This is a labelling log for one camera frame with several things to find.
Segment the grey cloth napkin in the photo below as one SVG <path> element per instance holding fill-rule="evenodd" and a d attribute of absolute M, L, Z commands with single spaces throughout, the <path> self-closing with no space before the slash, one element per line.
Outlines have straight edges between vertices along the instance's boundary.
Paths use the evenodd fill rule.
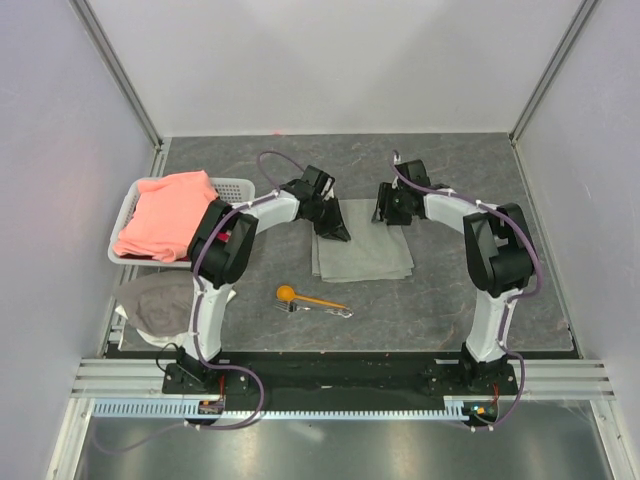
<path fill-rule="evenodd" d="M 414 262 L 399 226 L 374 222 L 373 199 L 343 200 L 348 242 L 312 236 L 312 274 L 328 283 L 399 280 L 412 275 Z"/>

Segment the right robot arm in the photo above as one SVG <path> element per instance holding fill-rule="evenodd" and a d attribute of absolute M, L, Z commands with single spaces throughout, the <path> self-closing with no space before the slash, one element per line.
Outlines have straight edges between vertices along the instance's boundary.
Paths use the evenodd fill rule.
<path fill-rule="evenodd" d="M 424 163 L 392 154 L 395 178 L 378 189 L 372 220 L 409 226 L 415 219 L 445 225 L 463 236 L 467 272 L 475 286 L 471 331 L 461 348 L 458 381 L 467 392 L 483 392 L 509 355 L 508 330 L 519 299 L 541 271 L 521 207 L 493 205 L 433 184 Z"/>

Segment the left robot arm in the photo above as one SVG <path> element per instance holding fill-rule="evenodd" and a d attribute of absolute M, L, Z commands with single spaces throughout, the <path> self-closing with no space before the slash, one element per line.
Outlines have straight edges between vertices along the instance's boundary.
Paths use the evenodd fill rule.
<path fill-rule="evenodd" d="M 187 251 L 194 295 L 188 339 L 176 361 L 196 392 L 208 393 L 218 385 L 220 371 L 212 361 L 221 352 L 228 296 L 248 266 L 258 234 L 307 220 L 322 238 L 351 240 L 334 183 L 328 173 L 308 166 L 301 177 L 264 196 L 234 204 L 215 200 L 207 207 Z"/>

